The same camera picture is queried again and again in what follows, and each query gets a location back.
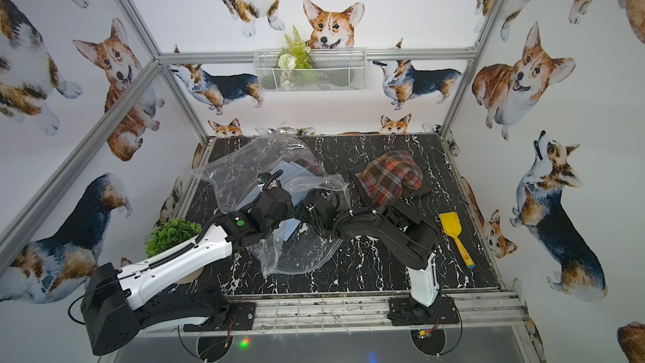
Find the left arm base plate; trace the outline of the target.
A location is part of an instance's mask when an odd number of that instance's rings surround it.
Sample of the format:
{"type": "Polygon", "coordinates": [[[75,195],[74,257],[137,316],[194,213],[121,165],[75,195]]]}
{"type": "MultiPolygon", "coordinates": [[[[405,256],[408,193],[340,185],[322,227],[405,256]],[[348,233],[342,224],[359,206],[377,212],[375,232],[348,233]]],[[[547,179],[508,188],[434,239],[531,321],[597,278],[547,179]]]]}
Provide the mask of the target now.
{"type": "Polygon", "coordinates": [[[186,324],[182,329],[188,333],[228,331],[229,329],[251,330],[255,320],[256,307],[257,304],[254,302],[218,305],[203,324],[186,324]]]}

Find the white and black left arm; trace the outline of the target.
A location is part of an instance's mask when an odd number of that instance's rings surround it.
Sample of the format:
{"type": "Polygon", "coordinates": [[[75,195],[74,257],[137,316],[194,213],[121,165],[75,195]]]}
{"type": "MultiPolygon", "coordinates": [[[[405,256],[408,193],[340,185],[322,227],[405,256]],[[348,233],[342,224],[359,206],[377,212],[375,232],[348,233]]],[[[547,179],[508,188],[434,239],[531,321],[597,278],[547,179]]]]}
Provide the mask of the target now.
{"type": "Polygon", "coordinates": [[[199,235],[143,262],[115,268],[108,263],[91,275],[80,310],[95,356],[105,356],[144,329],[136,315],[149,300],[188,274],[268,238],[294,215],[292,196],[279,170],[265,173],[256,198],[238,211],[220,214],[199,235]]]}

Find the light blue shirt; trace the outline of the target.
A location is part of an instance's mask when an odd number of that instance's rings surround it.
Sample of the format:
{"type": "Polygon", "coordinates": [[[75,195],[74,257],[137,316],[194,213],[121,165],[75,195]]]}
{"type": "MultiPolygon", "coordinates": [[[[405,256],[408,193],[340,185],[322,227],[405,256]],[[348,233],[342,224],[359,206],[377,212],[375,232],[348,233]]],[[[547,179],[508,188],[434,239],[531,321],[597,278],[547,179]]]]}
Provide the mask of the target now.
{"type": "Polygon", "coordinates": [[[307,168],[295,162],[279,161],[278,164],[270,171],[270,174],[273,175],[279,171],[282,171],[282,174],[277,178],[277,181],[283,188],[296,178],[314,176],[314,174],[307,168]]]}

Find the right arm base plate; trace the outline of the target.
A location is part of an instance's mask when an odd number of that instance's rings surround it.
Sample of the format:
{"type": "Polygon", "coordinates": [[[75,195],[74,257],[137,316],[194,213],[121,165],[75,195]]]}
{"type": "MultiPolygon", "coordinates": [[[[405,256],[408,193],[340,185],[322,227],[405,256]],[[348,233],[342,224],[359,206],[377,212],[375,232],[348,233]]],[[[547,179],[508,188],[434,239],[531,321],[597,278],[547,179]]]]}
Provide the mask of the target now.
{"type": "Polygon", "coordinates": [[[390,298],[387,318],[395,327],[460,323],[460,315],[455,301],[442,294],[430,307],[420,304],[412,297],[390,298]]]}

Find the dark striped shirt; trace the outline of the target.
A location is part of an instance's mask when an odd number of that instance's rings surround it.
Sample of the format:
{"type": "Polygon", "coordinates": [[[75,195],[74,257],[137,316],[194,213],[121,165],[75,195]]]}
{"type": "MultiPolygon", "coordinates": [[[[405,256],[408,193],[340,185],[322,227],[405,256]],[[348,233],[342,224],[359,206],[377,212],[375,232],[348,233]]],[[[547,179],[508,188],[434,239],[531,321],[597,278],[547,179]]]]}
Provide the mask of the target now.
{"type": "MultiPolygon", "coordinates": [[[[376,205],[376,201],[374,201],[368,194],[367,191],[363,188],[363,185],[361,184],[361,181],[359,178],[357,178],[356,174],[354,172],[351,172],[349,174],[349,178],[351,179],[352,183],[357,187],[357,191],[359,193],[360,199],[369,205],[376,205]]],[[[431,185],[429,182],[429,176],[428,174],[424,174],[423,176],[423,181],[422,185],[418,189],[410,189],[405,186],[402,187],[401,195],[399,196],[400,199],[408,199],[408,198],[416,198],[416,197],[423,197],[427,195],[428,193],[431,192],[431,185]]]]}

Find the green potted plant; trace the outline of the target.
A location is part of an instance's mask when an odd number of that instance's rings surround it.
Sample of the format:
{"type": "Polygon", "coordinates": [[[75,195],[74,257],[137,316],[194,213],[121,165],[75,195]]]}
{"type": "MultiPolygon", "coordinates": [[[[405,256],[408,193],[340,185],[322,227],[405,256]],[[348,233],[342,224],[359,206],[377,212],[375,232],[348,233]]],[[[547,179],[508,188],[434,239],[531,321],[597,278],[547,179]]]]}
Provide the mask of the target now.
{"type": "Polygon", "coordinates": [[[200,224],[188,222],[184,219],[173,219],[158,228],[145,243],[147,257],[159,255],[193,237],[201,234],[203,227],[200,224]]]}

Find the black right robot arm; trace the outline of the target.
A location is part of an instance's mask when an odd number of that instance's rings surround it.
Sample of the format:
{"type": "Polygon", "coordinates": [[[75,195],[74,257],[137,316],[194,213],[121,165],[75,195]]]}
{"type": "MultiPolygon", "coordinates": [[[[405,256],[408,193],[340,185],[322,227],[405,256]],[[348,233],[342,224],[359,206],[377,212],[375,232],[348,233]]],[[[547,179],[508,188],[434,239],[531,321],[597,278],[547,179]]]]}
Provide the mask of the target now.
{"type": "Polygon", "coordinates": [[[341,208],[331,191],[314,189],[297,206],[296,218],[324,238],[379,240],[407,268],[412,299],[425,308],[437,301],[438,229],[401,199],[378,208],[349,209],[341,208]]]}

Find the red plaid shirt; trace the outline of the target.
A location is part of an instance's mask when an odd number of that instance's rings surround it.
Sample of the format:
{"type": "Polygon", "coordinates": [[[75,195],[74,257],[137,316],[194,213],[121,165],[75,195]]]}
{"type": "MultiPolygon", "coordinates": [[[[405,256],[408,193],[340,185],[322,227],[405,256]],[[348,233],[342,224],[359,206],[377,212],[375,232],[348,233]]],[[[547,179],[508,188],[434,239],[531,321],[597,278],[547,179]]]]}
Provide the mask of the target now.
{"type": "Polygon", "coordinates": [[[401,195],[402,187],[418,189],[423,170],[408,151],[390,151],[370,161],[355,173],[376,205],[385,205],[401,195]]]}

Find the clear plastic vacuum bag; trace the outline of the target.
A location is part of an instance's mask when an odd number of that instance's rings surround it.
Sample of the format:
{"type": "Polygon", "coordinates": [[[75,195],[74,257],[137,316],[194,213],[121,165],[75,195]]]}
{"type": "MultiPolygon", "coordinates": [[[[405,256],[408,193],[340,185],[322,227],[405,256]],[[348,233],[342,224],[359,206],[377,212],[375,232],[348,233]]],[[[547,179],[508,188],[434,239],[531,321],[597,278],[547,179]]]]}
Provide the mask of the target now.
{"type": "Polygon", "coordinates": [[[215,225],[264,277],[313,272],[340,247],[332,222],[349,208],[349,184],[296,136],[260,136],[191,174],[213,189],[215,225]]]}

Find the fern and white flower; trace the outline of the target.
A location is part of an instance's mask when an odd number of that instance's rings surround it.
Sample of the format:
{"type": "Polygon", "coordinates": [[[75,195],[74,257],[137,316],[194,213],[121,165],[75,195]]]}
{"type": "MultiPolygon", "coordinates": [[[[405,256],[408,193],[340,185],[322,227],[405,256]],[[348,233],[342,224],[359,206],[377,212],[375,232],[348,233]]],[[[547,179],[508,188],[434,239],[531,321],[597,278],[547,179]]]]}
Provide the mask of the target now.
{"type": "Polygon", "coordinates": [[[311,48],[302,39],[296,27],[291,35],[285,35],[286,47],[278,56],[280,87],[287,91],[305,88],[314,84],[311,48]]]}

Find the yellow plastic spatula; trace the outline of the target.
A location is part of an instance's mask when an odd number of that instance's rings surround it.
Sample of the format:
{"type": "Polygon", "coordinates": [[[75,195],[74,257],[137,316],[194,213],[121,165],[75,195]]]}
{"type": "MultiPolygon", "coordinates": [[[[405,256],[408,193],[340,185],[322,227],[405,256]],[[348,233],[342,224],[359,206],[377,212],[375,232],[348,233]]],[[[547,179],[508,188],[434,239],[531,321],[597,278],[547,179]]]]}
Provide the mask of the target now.
{"type": "Polygon", "coordinates": [[[462,233],[462,226],[457,213],[455,212],[440,213],[439,219],[443,228],[443,232],[445,233],[445,235],[448,235],[448,237],[453,239],[465,265],[469,269],[475,268],[475,262],[473,261],[468,250],[466,250],[466,248],[464,247],[463,243],[460,240],[460,234],[462,233]]]}

